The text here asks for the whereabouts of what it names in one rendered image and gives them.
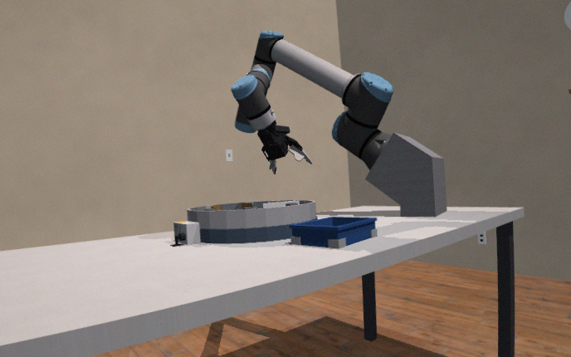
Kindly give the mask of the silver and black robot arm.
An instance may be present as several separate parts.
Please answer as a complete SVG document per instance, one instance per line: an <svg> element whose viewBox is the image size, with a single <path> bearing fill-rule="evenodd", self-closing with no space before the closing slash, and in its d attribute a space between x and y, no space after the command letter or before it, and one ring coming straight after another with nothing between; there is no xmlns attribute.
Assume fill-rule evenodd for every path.
<svg viewBox="0 0 571 357"><path fill-rule="evenodd" d="M231 88L239 104L235 127L255 133L276 120L266 93L278 62L342 98L349 108L334 122L332 137L370 170L392 136L378 130L393 95L392 85L369 72L353 76L283 38L279 32L260 33L251 71Z"/></svg>

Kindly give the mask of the blue crate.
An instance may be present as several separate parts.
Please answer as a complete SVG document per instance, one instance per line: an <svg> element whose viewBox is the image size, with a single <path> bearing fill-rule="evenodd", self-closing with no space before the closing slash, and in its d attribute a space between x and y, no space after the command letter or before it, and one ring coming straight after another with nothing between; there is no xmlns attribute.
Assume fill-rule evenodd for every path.
<svg viewBox="0 0 571 357"><path fill-rule="evenodd" d="M376 237L377 218L329 217L291 224L292 245L337 248Z"/></svg>

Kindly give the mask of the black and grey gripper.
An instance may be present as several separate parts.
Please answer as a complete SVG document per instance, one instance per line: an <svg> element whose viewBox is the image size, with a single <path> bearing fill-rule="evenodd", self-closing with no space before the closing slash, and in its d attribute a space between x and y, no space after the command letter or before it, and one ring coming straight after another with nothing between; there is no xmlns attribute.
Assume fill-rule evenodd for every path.
<svg viewBox="0 0 571 357"><path fill-rule="evenodd" d="M310 164L313 164L300 144L295 139L290 138L284 133L277 133L274 128L275 125L276 121L267 126L265 129L258 130L259 132L257 133L261 142L264 144L261 150L265 156L266 151L268 155L268 158L267 156L266 158L268 161L270 161L269 170L272 169L273 173L276 174L276 159L285 157L287 155L288 145L290 146L289 151L295 156L295 160L300 162L302 159L305 159Z"/></svg>

